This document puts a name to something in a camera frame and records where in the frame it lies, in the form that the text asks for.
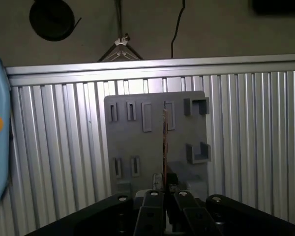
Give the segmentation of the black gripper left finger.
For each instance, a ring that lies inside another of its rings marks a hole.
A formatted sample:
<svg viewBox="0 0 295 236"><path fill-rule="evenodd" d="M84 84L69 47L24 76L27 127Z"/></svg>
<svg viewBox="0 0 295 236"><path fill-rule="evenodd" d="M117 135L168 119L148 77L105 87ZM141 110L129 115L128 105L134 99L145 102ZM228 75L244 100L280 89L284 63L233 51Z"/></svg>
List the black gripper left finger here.
<svg viewBox="0 0 295 236"><path fill-rule="evenodd" d="M161 236L164 233L164 184L153 174L152 189L132 197L118 193L50 223L31 236Z"/></svg>

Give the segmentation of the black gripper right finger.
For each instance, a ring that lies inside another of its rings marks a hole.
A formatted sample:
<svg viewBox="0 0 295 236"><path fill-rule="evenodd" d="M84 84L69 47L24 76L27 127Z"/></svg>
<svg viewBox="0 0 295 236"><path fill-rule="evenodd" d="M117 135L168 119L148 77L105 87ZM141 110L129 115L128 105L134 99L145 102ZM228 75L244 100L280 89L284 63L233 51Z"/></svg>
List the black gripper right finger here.
<svg viewBox="0 0 295 236"><path fill-rule="evenodd" d="M167 174L166 196L173 229L186 236L295 236L295 224L229 197L195 198L179 189L174 173Z"/></svg>

